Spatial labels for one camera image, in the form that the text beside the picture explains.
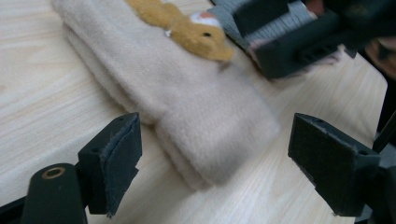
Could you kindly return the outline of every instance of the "table surface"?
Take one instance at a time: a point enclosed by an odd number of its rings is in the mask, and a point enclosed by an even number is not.
[[[205,0],[175,0],[188,13]],[[0,206],[26,194],[30,176],[77,152],[126,111],[95,81],[62,36],[50,0],[0,3]],[[281,134],[226,185],[195,192],[142,126],[140,170],[115,217],[90,223],[352,223],[337,217],[287,156],[293,114],[324,119],[370,147],[387,84],[358,55],[303,76],[268,82],[246,55],[244,68],[279,117]]]

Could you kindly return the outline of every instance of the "folded sock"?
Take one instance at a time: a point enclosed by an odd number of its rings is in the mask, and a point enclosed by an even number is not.
[[[226,182],[276,137],[271,109],[232,63],[186,52],[122,0],[53,0],[53,5],[65,36],[98,82],[155,127],[192,188]]]

